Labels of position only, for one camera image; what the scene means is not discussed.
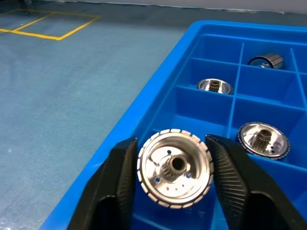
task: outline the blue plastic tray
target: blue plastic tray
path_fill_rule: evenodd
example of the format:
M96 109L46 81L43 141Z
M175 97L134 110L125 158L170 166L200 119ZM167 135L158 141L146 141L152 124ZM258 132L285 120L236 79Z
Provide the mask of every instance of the blue plastic tray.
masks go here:
M285 70L247 66L254 56L276 52ZM202 21L194 23L146 84L82 173L53 210L43 230L66 229L84 186L119 141L137 137L139 146L162 129L180 128L204 139L236 139L247 122L284 132L291 151L280 161L251 155L283 189L307 220L307 29L302 27ZM196 89L204 78L230 83L234 95ZM197 204L168 209L146 196L139 182L132 230L226 230L214 185Z

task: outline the gray floor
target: gray floor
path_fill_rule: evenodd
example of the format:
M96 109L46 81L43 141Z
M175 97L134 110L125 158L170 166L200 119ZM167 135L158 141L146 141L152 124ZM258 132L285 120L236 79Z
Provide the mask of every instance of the gray floor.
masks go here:
M14 7L0 2L0 13ZM39 228L192 22L307 25L307 15L268 12L56 2L35 7L101 19L62 41L0 34L0 230ZM0 27L13 29L36 16L0 16ZM27 31L58 35L79 23L49 18Z

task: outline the white wall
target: white wall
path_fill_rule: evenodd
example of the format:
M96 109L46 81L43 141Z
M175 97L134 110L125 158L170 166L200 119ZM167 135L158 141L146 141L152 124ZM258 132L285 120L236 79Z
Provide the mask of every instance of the white wall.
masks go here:
M161 6L307 13L307 0L84 0Z

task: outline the chrome part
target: chrome part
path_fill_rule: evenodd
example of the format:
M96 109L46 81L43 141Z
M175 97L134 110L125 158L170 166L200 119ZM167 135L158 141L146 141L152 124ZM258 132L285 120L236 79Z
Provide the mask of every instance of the chrome part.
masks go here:
M290 151L288 138L277 128L261 122L244 124L238 132L241 145L250 153L280 159Z
M148 139L139 153L137 174L144 192L170 208L189 207L209 191L213 162L195 135L167 129Z
M283 58L279 54L269 53L252 58L248 65L262 68L281 69L284 66Z
M201 80L197 83L196 88L200 90L218 92L223 94L232 94L232 87L229 83L215 78Z

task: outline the yellow floor marking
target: yellow floor marking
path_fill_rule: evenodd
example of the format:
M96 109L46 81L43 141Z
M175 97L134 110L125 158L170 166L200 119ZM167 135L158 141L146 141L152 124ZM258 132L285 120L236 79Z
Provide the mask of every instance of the yellow floor marking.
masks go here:
M41 21L41 20L43 20L43 19L45 19L45 18L48 18L48 17L54 15L54 14L56 14L56 13L49 13L49 14L47 14L47 15L45 15L45 16L43 16L43 17L40 17L40 18L38 18L38 19L36 19L36 20L30 22L30 23L24 24L24 25L22 25L22 26L20 26L20 27L18 27L18 28L16 28L16 29L13 29L13 31L17 31L17 30L24 29L25 27L30 26L30 25L32 25L32 24L34 24L34 23L37 23L37 22L39 22L39 21Z
M47 15L43 16L43 17L40 17L32 22L29 22L25 25L22 25L18 28L15 28L13 30L8 30L8 29L1 29L0 28L0 32L5 32L5 33L13 33L13 34L18 34L18 35L26 35L26 36L33 36L33 37L40 37L40 38L45 38L45 39L52 39L52 40L57 40L57 41L60 41L70 35L72 35L73 33L81 30L82 28L88 26L89 24L93 23L94 21L96 21L97 19L100 18L99 15L90 15L90 14L84 14L84 13L72 13L72 12L60 12L60 11L40 11L40 10L32 10L32 9L27 9L27 10L24 10L24 9L14 9L14 10L11 10L11 11L8 11L8 12L5 12L3 14L0 14L1 15L4 15L4 14L8 14L8 13L11 13L11 12L14 12L14 11L27 11L27 12L40 12L40 13L48 13ZM64 14L64 15L75 15L75 16L86 16L86 17L93 17L92 20L90 20L89 22L77 27L76 29L68 32L67 34L61 36L61 37L57 37L57 36L49 36L49 35L44 35L44 34L36 34L36 33L30 33L30 32L23 32L23 31L19 31L27 26L30 26L32 24L35 24L47 17L50 17L54 14Z
M40 38L52 39L52 40L58 40L58 41L61 40L60 37L43 35L43 34L35 34L35 33L29 33L29 32L22 32L22 31L7 30L7 29L0 29L0 32L13 33L13 34L18 34L18 35L27 35L27 36L32 36L32 37L40 37Z
M87 22L87 23L85 23L85 24L83 24L83 25L77 27L76 29L70 31L69 33L63 35L62 37L60 37L60 40L62 40L62 39L64 39L64 38L66 38L66 37L72 35L73 33L77 32L78 30L81 30L82 28L84 28L84 27L86 27L87 25L93 23L94 21L96 21L96 20L99 19L99 18L100 18L100 16L96 16L95 18L93 18L93 19L90 20L89 22Z

